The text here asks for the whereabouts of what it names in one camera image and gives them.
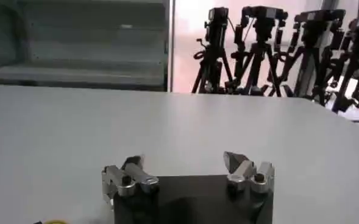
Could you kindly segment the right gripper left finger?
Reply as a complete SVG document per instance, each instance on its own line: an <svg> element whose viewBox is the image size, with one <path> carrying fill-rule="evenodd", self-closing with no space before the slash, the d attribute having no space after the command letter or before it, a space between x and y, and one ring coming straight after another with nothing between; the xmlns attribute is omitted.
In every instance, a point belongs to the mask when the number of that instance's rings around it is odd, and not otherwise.
<svg viewBox="0 0 359 224"><path fill-rule="evenodd" d="M160 179L144 170L144 155L129 156L121 166L104 166L101 183L102 197L111 210L117 199L158 202Z"/></svg>

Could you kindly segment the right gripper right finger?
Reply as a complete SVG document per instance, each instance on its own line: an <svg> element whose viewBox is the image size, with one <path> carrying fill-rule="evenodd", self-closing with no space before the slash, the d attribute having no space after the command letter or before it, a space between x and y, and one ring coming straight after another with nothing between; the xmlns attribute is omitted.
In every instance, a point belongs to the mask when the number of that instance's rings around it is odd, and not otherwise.
<svg viewBox="0 0 359 224"><path fill-rule="evenodd" d="M233 194L244 192L247 187L256 194L274 191L275 167L271 162L263 161L260 166L246 155L225 151L224 164L229 172L227 187Z"/></svg>

